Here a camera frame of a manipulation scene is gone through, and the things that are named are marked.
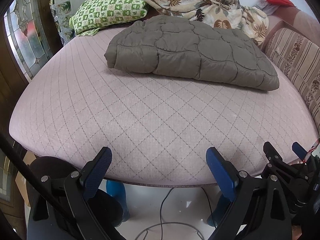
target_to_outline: striped cushion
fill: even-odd
[[[282,28],[270,39],[266,55],[297,88],[320,132],[320,48],[301,34]]]

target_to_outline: cable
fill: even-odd
[[[162,215],[161,215],[162,206],[163,206],[164,201],[167,199],[167,197],[169,196],[170,192],[171,192],[173,189],[174,189],[174,187],[169,190],[169,192],[167,193],[167,195],[166,195],[165,198],[163,199],[163,201],[162,201],[162,203],[161,203],[161,206],[160,206],[161,240],[163,240],[163,227],[162,227]]]
[[[212,221],[213,221],[213,215],[212,215],[212,209],[211,209],[211,204],[210,204],[209,196],[208,196],[207,192],[204,190],[204,188],[203,188],[203,187],[201,187],[201,188],[202,188],[202,190],[204,191],[204,193],[205,193],[205,195],[206,195],[206,197],[207,197],[208,204],[209,204],[209,208],[210,208],[210,212],[211,212],[211,218],[212,218]],[[161,226],[161,240],[163,240],[163,225],[168,225],[168,224],[177,224],[177,225],[184,225],[184,226],[187,226],[187,227],[191,227],[191,228],[193,228],[195,231],[197,231],[197,235],[199,236],[199,238],[200,238],[201,240],[205,240],[205,239],[204,239],[204,236],[202,235],[202,233],[201,233],[197,228],[195,228],[195,227],[192,226],[192,225],[189,225],[189,224],[186,224],[186,223],[181,223],[181,222],[165,222],[165,223],[162,223],[162,206],[163,206],[164,201],[167,199],[167,197],[169,196],[170,192],[171,192],[173,189],[174,189],[174,188],[171,188],[171,189],[169,190],[169,192],[167,193],[167,195],[165,196],[165,198],[163,199],[163,201],[162,201],[162,203],[161,203],[161,206],[160,206],[160,224],[156,224],[156,225],[150,226],[150,227],[142,230],[142,231],[137,235],[137,237],[136,237],[134,240],[137,240],[137,239],[139,238],[139,236],[141,236],[141,235],[143,234],[143,232],[146,231],[146,234],[145,234],[145,236],[144,236],[144,238],[143,238],[143,240],[145,240],[145,239],[147,238],[147,235],[148,235],[148,233],[149,233],[149,230],[150,230],[151,228],[154,228],[154,227],[157,227],[157,226]]]
[[[195,231],[197,231],[197,235],[199,236],[199,238],[200,238],[201,240],[205,240],[203,234],[199,231],[199,229],[197,229],[196,227],[194,227],[194,226],[192,226],[192,225],[190,225],[190,224],[181,223],[181,222],[164,222],[164,223],[162,223],[162,224],[163,224],[163,225],[176,224],[176,225],[184,225],[184,226],[190,227],[190,228],[194,229]],[[153,226],[151,226],[151,227],[148,227],[148,228],[144,229],[143,231],[141,231],[141,232],[137,235],[137,237],[136,237],[134,240],[138,240],[139,236],[141,236],[141,235],[143,234],[143,232],[146,231],[147,233],[145,234],[145,236],[144,236],[144,238],[143,238],[143,240],[145,240],[146,237],[147,237],[147,234],[148,234],[149,229],[154,228],[154,227],[157,227],[157,226],[159,226],[159,225],[161,225],[161,224],[159,223],[159,224],[156,224],[156,225],[153,225]]]
[[[208,196],[207,192],[204,190],[204,188],[203,188],[203,187],[201,187],[201,188],[202,188],[202,190],[204,191],[204,193],[205,193],[205,195],[206,195],[206,197],[207,197],[207,200],[208,200],[208,203],[209,203],[209,208],[210,208],[210,214],[211,214],[211,218],[212,218],[212,223],[213,223],[213,225],[214,225],[214,220],[213,220],[213,215],[212,215],[212,209],[211,209],[211,204],[210,204],[209,196]]]

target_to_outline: bed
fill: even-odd
[[[106,178],[159,187],[215,183],[205,162],[212,146],[256,175],[267,163],[264,142],[291,162],[294,141],[308,149],[317,140],[306,104],[276,66],[280,87],[270,92],[109,69],[104,53],[123,29],[76,37],[60,50],[19,99],[11,136],[78,168],[108,146]]]

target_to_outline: folded blanket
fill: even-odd
[[[111,40],[105,57],[109,68],[127,72],[279,88],[273,65],[247,35],[180,17],[135,22]]]
[[[259,45],[269,26],[267,15],[239,0],[144,0],[160,14],[204,22],[211,27],[240,29]]]

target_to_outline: puffer quilt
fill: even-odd
[[[135,22],[105,53],[109,68],[276,90],[273,65],[238,29],[212,28],[173,16]]]

